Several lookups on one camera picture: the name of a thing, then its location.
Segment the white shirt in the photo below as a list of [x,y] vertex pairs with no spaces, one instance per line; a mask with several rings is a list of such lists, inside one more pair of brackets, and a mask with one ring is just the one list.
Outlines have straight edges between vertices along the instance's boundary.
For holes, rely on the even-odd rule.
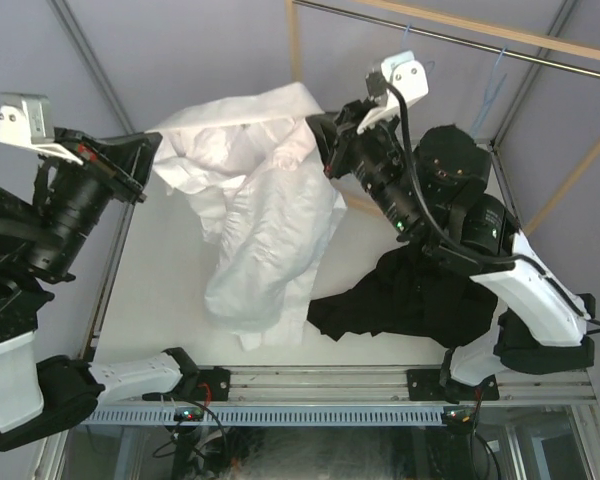
[[219,249],[204,304],[245,350],[297,345],[320,262],[347,206],[323,172],[299,82],[184,108],[156,127],[154,173]]

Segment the blue wire hanger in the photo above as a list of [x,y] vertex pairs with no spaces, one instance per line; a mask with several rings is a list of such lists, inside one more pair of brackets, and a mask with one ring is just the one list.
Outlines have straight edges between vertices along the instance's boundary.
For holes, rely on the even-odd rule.
[[[412,30],[412,24],[409,23],[405,27],[405,29],[403,31],[403,34],[402,34],[402,37],[401,37],[400,49],[402,51],[406,51],[406,50],[409,49],[409,36],[410,36],[411,30]],[[433,73],[435,67],[436,67],[436,62],[434,60],[428,60],[428,61],[426,61],[426,62],[423,63],[423,66],[424,66],[425,72],[428,75],[431,75]]]
[[496,76],[497,71],[499,69],[499,65],[507,52],[507,47],[503,47],[500,50],[491,69],[487,84],[483,91],[483,98],[480,109],[476,114],[469,130],[469,135],[473,139],[476,139],[478,137],[480,129],[482,128],[487,116],[489,115],[495,100],[498,98],[501,88],[506,82],[507,73],[504,73],[499,79],[497,79]]

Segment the black shirt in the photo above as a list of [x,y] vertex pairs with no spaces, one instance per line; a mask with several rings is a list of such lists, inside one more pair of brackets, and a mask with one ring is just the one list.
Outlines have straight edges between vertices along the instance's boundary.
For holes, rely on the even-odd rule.
[[497,303],[487,288],[438,267],[413,244],[383,254],[353,288],[311,301],[307,321],[334,341],[391,333],[455,348],[489,330]]

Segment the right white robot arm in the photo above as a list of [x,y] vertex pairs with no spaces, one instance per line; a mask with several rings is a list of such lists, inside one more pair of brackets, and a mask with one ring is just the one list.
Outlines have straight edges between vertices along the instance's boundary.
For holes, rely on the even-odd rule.
[[313,300],[321,334],[429,338],[445,350],[449,401],[511,370],[546,375],[595,359],[595,299],[564,287],[515,217],[486,191],[491,161],[455,125],[417,144],[405,117],[358,130],[366,101],[309,117],[329,178],[355,177],[397,233],[398,247],[352,288]]

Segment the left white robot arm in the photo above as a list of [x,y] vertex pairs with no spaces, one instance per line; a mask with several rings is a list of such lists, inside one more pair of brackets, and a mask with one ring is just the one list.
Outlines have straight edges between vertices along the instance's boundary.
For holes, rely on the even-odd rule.
[[65,355],[37,361],[39,311],[70,271],[112,200],[133,205],[144,190],[159,133],[96,139],[59,128],[68,157],[42,156],[31,202],[0,187],[0,451],[69,430],[99,406],[145,394],[186,400],[199,370],[180,347],[140,361],[98,365]]

